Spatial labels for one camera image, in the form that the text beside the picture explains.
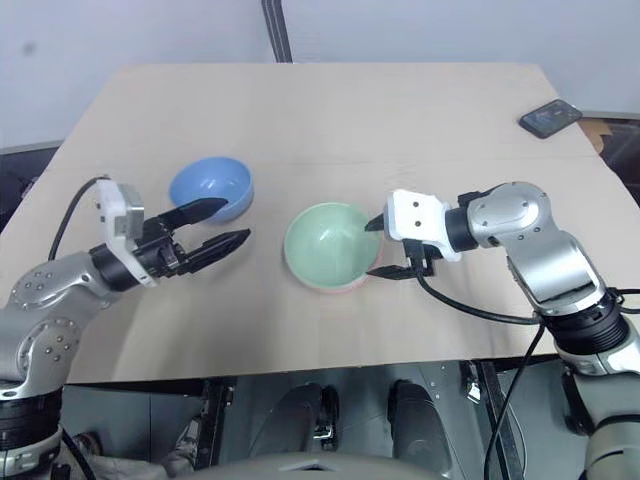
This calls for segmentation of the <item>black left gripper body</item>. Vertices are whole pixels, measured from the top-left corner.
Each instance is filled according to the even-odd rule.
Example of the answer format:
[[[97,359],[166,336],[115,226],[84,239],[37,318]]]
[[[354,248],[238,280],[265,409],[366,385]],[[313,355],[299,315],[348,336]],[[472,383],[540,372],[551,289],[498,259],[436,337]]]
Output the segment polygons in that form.
[[[174,239],[174,231],[190,224],[184,211],[168,211],[144,221],[143,235],[134,252],[153,279],[170,278],[193,272],[185,250]]]

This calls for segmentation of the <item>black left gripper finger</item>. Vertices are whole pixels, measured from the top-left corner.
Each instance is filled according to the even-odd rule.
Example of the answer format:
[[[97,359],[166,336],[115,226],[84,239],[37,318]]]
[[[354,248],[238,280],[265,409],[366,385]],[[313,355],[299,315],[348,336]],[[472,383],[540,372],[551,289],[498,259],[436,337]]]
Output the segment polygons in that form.
[[[223,198],[206,197],[193,200],[158,216],[167,230],[175,231],[209,219],[228,204]]]
[[[186,271],[200,271],[235,252],[251,235],[250,229],[222,233],[186,256]]]

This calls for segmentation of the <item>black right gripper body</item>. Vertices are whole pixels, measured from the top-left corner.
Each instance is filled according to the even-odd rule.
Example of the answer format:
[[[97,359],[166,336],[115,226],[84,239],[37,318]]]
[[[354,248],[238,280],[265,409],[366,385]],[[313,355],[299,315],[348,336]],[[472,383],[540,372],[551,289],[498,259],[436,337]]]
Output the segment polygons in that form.
[[[404,239],[402,243],[409,273],[412,276],[434,276],[435,261],[443,259],[439,249],[419,240]]]

